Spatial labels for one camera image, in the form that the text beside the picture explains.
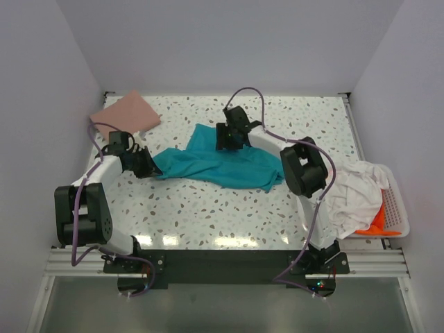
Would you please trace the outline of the teal t shirt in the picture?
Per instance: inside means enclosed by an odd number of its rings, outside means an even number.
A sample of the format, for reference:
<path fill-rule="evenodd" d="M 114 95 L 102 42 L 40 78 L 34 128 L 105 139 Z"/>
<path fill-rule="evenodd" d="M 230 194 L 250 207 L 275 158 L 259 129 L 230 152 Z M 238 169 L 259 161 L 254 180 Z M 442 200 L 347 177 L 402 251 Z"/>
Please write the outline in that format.
<path fill-rule="evenodd" d="M 231 189 L 269 191 L 284 181 L 280 159 L 259 148 L 216 150 L 216 129 L 197 124 L 184 150 L 167 148 L 153 157 L 160 179 L 187 178 Z"/>

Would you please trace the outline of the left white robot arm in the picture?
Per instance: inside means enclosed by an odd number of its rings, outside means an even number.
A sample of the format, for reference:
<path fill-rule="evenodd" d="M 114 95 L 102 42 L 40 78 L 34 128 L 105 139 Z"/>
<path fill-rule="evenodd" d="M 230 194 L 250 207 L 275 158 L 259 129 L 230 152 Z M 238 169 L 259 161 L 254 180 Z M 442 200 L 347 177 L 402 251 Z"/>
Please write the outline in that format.
<path fill-rule="evenodd" d="M 129 171 L 138 179 L 161 176 L 138 135 L 109 132 L 109 141 L 96 155 L 93 165 L 75 182 L 54 192 L 58 241 L 77 248 L 90 246 L 120 255 L 119 263 L 128 272 L 138 271 L 144 256 L 137 251 L 137 240 L 113 226 L 106 192 L 114 181 Z"/>

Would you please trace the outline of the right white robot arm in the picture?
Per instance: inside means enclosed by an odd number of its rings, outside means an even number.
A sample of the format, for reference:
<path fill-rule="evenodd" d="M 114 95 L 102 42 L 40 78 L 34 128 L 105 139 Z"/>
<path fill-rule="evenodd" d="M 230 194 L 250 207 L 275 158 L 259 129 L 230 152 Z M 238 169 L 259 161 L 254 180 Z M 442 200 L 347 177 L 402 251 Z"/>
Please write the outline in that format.
<path fill-rule="evenodd" d="M 328 170 L 323 160 L 327 154 L 311 137 L 285 139 L 271 133 L 260 121 L 250 121 L 239 106 L 224 108 L 223 113 L 225 122 L 216 125 L 216 149 L 233 151 L 249 146 L 280 158 L 285 182 L 299 197 L 309 227 L 309 265 L 316 272 L 326 272 L 340 253 L 323 202 L 332 186 L 327 183 Z"/>

